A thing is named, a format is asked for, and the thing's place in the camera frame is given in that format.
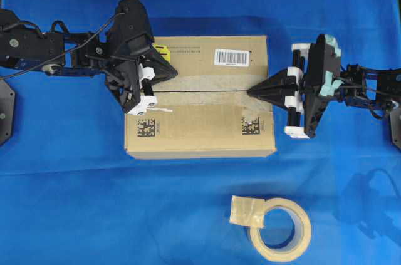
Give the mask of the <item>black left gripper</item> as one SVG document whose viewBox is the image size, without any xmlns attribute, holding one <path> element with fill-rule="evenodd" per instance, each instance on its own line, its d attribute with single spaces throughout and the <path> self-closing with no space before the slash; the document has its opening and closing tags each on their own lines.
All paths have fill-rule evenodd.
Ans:
<svg viewBox="0 0 401 265">
<path fill-rule="evenodd" d="M 146 54 L 146 66 L 140 60 L 124 61 L 105 72 L 105 85 L 125 114 L 145 114 L 157 104 L 151 84 L 165 82 L 178 75 L 170 61 L 168 47 L 156 44 Z"/>
</svg>

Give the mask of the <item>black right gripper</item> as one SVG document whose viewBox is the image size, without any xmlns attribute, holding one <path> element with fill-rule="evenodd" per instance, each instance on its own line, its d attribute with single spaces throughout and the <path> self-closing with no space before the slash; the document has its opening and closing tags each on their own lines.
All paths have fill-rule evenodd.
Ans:
<svg viewBox="0 0 401 265">
<path fill-rule="evenodd" d="M 315 137 L 316 128 L 323 112 L 328 103 L 335 99 L 335 94 L 333 97 L 325 98 L 317 95 L 312 87 L 306 86 L 308 53 L 312 44 L 314 43 L 292 44 L 292 66 L 279 71 L 247 91 L 250 97 L 288 110 L 289 122 L 284 128 L 284 132 L 293 139 Z M 273 89 L 292 85 L 296 86 L 295 90 Z"/>
</svg>

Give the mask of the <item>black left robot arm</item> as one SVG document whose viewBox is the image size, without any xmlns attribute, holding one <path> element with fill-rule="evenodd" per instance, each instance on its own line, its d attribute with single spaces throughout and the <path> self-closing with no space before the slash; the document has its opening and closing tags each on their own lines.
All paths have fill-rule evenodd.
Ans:
<svg viewBox="0 0 401 265">
<path fill-rule="evenodd" d="M 19 19 L 11 10 L 1 10 L 1 67 L 16 75 L 42 71 L 48 76 L 93 77 L 103 74 L 105 86 L 124 113 L 143 115 L 156 105 L 153 85 L 173 79 L 177 70 L 153 45 L 152 32 L 140 32 L 128 9 L 118 10 L 100 28 L 107 29 L 107 40 L 99 32 L 69 33 L 65 24 L 55 21 L 61 31 L 42 32 L 30 21 Z"/>
</svg>

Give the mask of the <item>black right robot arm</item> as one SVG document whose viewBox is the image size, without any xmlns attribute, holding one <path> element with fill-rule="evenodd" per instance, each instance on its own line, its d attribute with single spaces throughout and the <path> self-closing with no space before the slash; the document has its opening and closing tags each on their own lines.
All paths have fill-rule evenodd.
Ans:
<svg viewBox="0 0 401 265">
<path fill-rule="evenodd" d="M 335 37 L 321 34 L 314 43 L 291 47 L 292 64 L 248 89 L 247 94 L 286 110 L 285 134 L 311 139 L 329 102 L 367 109 L 374 118 L 400 117 L 400 70 L 341 65 Z"/>
</svg>

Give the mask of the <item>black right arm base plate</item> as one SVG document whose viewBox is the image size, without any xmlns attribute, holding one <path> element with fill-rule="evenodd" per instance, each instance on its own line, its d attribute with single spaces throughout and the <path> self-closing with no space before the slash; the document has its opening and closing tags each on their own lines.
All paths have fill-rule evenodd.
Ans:
<svg viewBox="0 0 401 265">
<path fill-rule="evenodd" d="M 390 123 L 390 135 L 391 135 L 391 140 L 392 143 L 400 150 L 401 149 L 401 130 L 400 130 L 400 125 L 401 125 L 401 108 L 398 107 L 394 110 L 392 110 L 389 114 L 389 123 Z"/>
</svg>

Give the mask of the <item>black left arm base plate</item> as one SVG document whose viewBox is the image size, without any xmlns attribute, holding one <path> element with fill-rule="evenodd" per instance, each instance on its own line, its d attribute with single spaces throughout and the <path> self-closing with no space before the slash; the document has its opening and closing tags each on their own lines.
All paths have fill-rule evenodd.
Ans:
<svg viewBox="0 0 401 265">
<path fill-rule="evenodd" d="M 0 144 L 2 145 L 12 136 L 16 94 L 4 80 L 1 80 L 0 87 Z"/>
</svg>

